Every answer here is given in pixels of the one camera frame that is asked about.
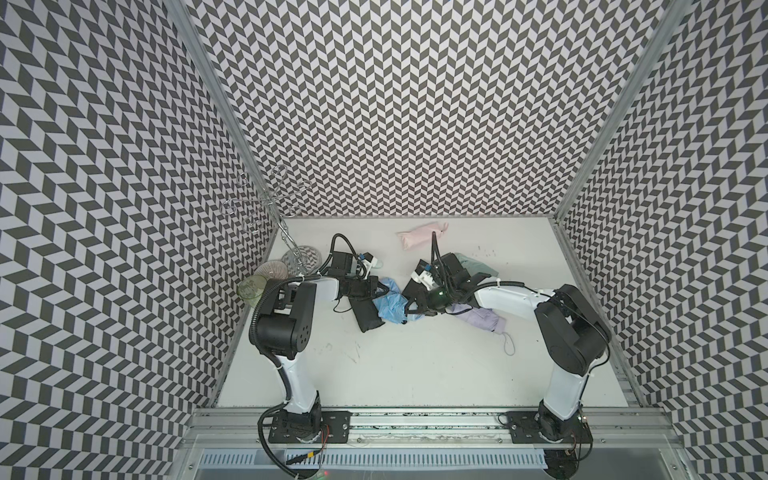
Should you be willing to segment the blue sleeved umbrella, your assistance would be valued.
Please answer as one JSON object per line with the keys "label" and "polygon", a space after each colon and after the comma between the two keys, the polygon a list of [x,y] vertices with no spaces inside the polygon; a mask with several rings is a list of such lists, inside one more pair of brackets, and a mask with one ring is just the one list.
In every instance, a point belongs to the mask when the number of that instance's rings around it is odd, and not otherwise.
{"label": "blue sleeved umbrella", "polygon": [[386,294],[373,300],[381,320],[402,325],[424,318],[423,314],[405,313],[407,299],[402,295],[401,289],[393,279],[383,277],[379,279],[379,282],[388,288]]}

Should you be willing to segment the mint green sleeved umbrella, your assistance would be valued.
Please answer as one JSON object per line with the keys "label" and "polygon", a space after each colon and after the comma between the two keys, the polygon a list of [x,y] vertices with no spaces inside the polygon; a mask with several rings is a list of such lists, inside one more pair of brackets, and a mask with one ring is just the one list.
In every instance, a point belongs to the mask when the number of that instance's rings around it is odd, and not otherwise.
{"label": "mint green sleeved umbrella", "polygon": [[455,256],[459,261],[459,263],[461,264],[461,266],[467,270],[470,276],[480,274],[480,273],[488,274],[491,277],[499,276],[499,272],[496,269],[488,266],[487,264],[479,260],[473,259],[461,253],[455,253]]}

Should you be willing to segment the lavender sleeved umbrella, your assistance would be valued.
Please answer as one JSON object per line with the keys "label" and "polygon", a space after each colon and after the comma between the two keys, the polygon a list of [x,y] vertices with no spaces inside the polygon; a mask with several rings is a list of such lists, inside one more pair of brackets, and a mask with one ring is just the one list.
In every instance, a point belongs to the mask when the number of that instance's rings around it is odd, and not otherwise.
{"label": "lavender sleeved umbrella", "polygon": [[465,323],[501,336],[504,339],[504,352],[507,356],[514,356],[516,347],[512,336],[506,330],[507,320],[496,314],[493,310],[481,307],[472,307],[469,304],[451,305],[446,312],[449,315],[456,316]]}

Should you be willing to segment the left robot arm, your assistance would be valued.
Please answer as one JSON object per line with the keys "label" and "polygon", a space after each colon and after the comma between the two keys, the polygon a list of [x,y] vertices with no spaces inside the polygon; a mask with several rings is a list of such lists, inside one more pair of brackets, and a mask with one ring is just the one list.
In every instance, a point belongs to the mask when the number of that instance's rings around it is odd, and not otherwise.
{"label": "left robot arm", "polygon": [[329,255],[318,266],[267,282],[253,310],[248,339],[276,368],[285,391],[284,402],[268,415],[273,420],[271,442],[343,441],[339,433],[343,414],[322,412],[321,395],[301,354],[310,341],[318,302],[346,299],[363,333],[384,324],[374,305],[375,299],[389,292],[373,274],[381,265],[376,256],[356,251],[345,235],[336,233]]}

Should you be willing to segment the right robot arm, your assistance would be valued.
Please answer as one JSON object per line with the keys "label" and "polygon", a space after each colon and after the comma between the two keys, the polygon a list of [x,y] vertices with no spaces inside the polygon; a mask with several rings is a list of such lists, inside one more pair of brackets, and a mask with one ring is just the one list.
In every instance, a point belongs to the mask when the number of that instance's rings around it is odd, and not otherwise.
{"label": "right robot arm", "polygon": [[535,323],[552,362],[543,399],[532,412],[505,414],[512,441],[575,445],[593,440],[583,412],[591,374],[611,358],[612,334],[582,291],[571,284],[535,289],[486,272],[471,274],[454,253],[430,239],[430,259],[411,274],[405,315],[467,316],[487,310]]}

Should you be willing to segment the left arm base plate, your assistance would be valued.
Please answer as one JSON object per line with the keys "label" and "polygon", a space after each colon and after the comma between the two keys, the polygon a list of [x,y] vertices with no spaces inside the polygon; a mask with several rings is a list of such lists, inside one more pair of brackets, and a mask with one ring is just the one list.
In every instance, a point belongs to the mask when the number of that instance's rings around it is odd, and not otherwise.
{"label": "left arm base plate", "polygon": [[268,440],[277,444],[345,444],[352,414],[347,410],[322,410],[320,413],[296,414],[279,411],[272,419]]}

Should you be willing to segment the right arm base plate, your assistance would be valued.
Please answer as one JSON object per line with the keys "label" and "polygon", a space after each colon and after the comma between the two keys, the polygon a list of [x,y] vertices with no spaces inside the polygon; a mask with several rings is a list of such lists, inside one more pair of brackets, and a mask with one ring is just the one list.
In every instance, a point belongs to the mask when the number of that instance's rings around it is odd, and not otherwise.
{"label": "right arm base plate", "polygon": [[496,416],[498,424],[508,430],[514,444],[591,444],[593,435],[579,413],[561,420],[538,411],[507,411]]}

